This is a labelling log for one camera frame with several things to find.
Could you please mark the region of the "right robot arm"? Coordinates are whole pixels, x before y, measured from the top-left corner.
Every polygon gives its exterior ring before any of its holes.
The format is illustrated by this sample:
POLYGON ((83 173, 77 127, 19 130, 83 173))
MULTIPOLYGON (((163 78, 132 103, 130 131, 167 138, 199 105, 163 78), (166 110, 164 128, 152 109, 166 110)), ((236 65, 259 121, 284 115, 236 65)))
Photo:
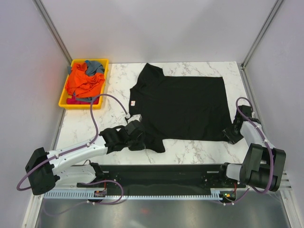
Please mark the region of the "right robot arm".
POLYGON ((277 191, 283 175, 286 153, 268 141, 260 121, 252 117, 244 118, 236 113, 232 126, 223 133, 232 144, 245 139, 248 151, 242 164, 226 162, 220 166, 218 183, 228 187, 236 180, 254 189, 277 191))

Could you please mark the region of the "black t-shirt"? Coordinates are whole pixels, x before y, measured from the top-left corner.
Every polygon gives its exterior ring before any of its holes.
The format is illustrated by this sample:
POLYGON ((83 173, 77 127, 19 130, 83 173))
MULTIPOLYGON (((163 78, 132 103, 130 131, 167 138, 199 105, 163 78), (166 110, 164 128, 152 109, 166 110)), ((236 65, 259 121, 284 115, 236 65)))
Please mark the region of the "black t-shirt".
POLYGON ((226 142, 232 124, 222 77, 165 76, 149 63, 130 89, 129 113, 142 116, 145 147, 157 153, 164 139, 226 142))

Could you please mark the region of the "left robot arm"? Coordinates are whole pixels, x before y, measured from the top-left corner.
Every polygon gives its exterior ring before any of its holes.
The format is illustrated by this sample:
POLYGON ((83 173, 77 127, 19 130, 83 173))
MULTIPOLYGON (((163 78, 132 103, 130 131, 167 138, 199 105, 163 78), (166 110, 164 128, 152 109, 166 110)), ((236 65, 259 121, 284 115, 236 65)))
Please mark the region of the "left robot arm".
POLYGON ((75 148, 49 152, 43 147, 38 148, 25 167, 30 189, 34 195, 41 195, 55 187, 69 185, 83 188, 92 184, 99 187, 105 179, 101 166, 94 162, 88 165, 79 163, 124 148, 143 150, 144 137, 144 126, 138 120, 133 120, 126 126, 107 128, 75 148))

